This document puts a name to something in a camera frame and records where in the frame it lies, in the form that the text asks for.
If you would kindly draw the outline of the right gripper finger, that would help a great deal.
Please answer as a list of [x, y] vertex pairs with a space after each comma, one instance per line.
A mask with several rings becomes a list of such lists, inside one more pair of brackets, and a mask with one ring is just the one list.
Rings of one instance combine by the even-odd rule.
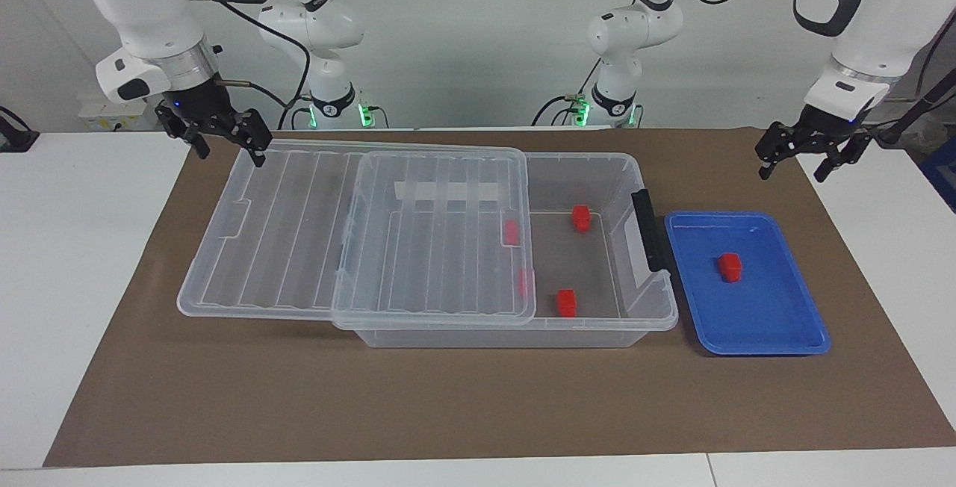
[[204, 136], [197, 124], [190, 124], [181, 119], [165, 102], [155, 107], [158, 123], [163, 126], [164, 132], [171, 139], [182, 140], [187, 143], [199, 159], [206, 159], [211, 148], [205, 142]]
[[258, 110], [231, 112], [226, 120], [223, 137], [242, 147], [249, 154], [254, 167], [263, 167], [265, 153], [272, 143], [272, 132]]

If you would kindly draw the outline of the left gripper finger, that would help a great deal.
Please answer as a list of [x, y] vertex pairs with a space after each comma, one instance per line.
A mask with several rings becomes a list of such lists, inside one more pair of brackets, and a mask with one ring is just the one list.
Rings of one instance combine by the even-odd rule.
[[762, 180], [768, 180], [781, 161], [795, 156], [799, 151], [792, 127], [781, 122], [772, 123], [754, 147], [754, 152], [760, 160], [759, 177]]
[[823, 183], [837, 168], [844, 164], [856, 164], [863, 157], [871, 140], [873, 136], [869, 132], [857, 132], [850, 136], [841, 148], [832, 143], [825, 153], [826, 158], [815, 170], [815, 180]]

